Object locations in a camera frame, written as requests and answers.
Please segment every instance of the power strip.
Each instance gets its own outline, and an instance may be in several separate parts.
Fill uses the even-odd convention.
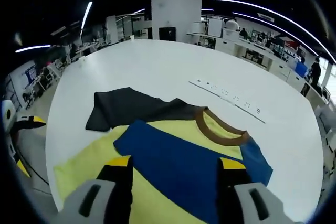
[[[230,88],[222,88],[202,79],[189,81],[189,83],[220,97],[224,101],[238,107],[263,123],[267,123],[270,120],[270,116],[265,110],[252,102],[248,102],[243,97],[240,97],[240,95],[237,94],[237,91],[231,90]]]

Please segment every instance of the yellow t-shirt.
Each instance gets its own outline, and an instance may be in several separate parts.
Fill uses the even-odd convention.
[[[239,137],[238,134],[221,128],[206,113],[204,113],[204,121],[209,129],[218,136],[226,138]],[[243,159],[239,146],[221,146],[210,141],[200,131],[195,120],[158,121],[148,124],[204,148],[237,159]],[[114,128],[110,133],[84,148],[67,163],[54,167],[56,185],[62,200],[65,200],[69,194],[85,181],[97,178],[103,166],[108,161],[120,157],[113,146],[113,142],[127,128],[128,126]],[[203,223],[156,190],[136,169],[133,169],[132,195],[133,203],[131,206],[130,223]]]

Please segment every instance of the round white table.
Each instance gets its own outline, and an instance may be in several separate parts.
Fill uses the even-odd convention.
[[[189,81],[201,78],[237,91],[272,116],[263,123]],[[131,87],[152,97],[208,106],[231,126],[247,130],[273,168],[268,189],[293,221],[314,212],[322,185],[323,152],[313,110],[287,83],[231,55],[179,42],[126,41],[94,52],[63,73],[52,100],[46,136],[46,163],[59,210],[53,167],[66,162],[105,133],[86,131],[93,94]]]

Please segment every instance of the brown collar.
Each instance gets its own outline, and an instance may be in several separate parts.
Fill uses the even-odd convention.
[[[223,129],[232,132],[234,134],[241,135],[237,138],[225,138],[220,137],[217,134],[215,134],[213,131],[209,129],[209,127],[206,125],[203,117],[203,113],[206,113],[208,116],[210,116],[213,120],[215,120],[216,123],[220,125]],[[241,131],[236,128],[231,127],[230,125],[224,123],[220,118],[218,118],[214,113],[212,113],[209,108],[203,107],[201,108],[195,116],[195,120],[197,123],[197,126],[199,130],[211,141],[224,145],[224,146],[237,146],[241,145],[247,142],[247,140],[250,138],[247,131]]]

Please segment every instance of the dark gray t-shirt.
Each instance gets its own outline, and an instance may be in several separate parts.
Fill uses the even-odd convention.
[[[131,88],[94,93],[94,108],[85,126],[86,130],[108,131],[135,120],[155,122],[161,120],[193,120],[200,109],[180,99],[164,102],[159,98]]]

